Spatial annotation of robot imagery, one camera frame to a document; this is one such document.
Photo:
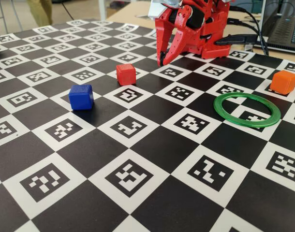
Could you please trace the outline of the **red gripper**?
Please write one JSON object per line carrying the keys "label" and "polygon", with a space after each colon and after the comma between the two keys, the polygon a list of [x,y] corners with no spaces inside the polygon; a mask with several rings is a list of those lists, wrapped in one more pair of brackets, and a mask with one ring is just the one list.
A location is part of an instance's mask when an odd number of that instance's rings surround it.
{"label": "red gripper", "polygon": [[[205,25],[205,5],[155,5],[155,29],[157,32],[157,62],[164,66],[183,52],[199,53],[191,30],[197,31]],[[172,30],[178,30],[168,48]]]}

